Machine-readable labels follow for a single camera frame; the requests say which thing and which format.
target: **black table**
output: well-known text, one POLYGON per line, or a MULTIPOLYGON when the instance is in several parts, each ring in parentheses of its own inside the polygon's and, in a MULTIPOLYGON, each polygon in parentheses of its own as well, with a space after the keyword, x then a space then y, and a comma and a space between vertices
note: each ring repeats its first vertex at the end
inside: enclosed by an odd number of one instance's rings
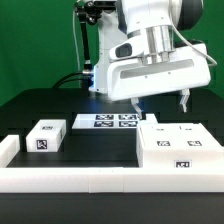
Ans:
MULTIPOLYGON (((179 112, 179 100, 176 93, 145 97, 141 107, 154 113, 159 123, 200 122, 224 145, 224 100, 209 90, 194 89, 186 114, 179 112)), ((137 167, 135 130, 71 130, 78 113, 134 112, 130 101, 111 103, 78 89, 27 90, 0 107, 0 138, 19 134, 21 140, 21 151, 9 167, 137 167), (58 153, 26 153, 25 137, 40 119, 66 119, 67 135, 58 153)), ((0 220, 224 223, 224 194, 0 194, 0 220)))

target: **green background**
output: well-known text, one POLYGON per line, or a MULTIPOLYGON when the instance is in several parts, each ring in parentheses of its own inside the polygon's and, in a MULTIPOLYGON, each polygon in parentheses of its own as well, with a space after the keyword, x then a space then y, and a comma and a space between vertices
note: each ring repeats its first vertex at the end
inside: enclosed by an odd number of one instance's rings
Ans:
MULTIPOLYGON (((23 90, 50 88, 59 78, 77 70, 72 32, 74 2, 0 0, 0 105, 23 90)), ((209 54, 218 62, 211 68, 208 88, 224 98, 224 1, 204 0, 204 6, 201 20, 183 34, 207 43, 209 54)), ((97 62, 97 28, 89 27, 88 32, 91 58, 97 62)))

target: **white box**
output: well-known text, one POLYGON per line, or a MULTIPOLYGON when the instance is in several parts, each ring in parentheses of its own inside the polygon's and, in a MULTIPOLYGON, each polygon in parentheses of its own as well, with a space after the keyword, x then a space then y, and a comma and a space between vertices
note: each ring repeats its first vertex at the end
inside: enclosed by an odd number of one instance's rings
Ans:
POLYGON ((26 137, 27 152, 57 152, 66 134, 66 120, 40 120, 26 137))
POLYGON ((0 168, 7 167, 19 150, 19 135, 8 135, 0 143, 0 168))
POLYGON ((223 148, 202 124, 140 123, 137 157, 143 168, 224 167, 223 148))

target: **small white cube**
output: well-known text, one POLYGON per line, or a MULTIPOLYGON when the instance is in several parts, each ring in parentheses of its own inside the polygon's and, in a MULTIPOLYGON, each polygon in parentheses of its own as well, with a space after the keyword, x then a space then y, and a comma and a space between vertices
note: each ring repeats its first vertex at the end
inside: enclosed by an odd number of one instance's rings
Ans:
POLYGON ((27 152, 57 152, 66 134, 66 120, 40 120, 26 137, 27 152))

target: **white robotic arm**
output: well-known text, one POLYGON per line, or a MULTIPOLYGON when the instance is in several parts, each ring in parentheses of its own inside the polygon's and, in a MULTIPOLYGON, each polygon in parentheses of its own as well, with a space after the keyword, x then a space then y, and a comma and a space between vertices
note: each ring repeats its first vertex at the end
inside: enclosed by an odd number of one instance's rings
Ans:
POLYGON ((181 91, 185 112, 189 88, 208 85, 210 72, 205 44, 174 46, 174 31, 197 23, 203 1, 85 2, 99 8, 116 5, 116 12, 103 12, 98 19, 100 60, 90 91, 105 93, 111 100, 181 91))

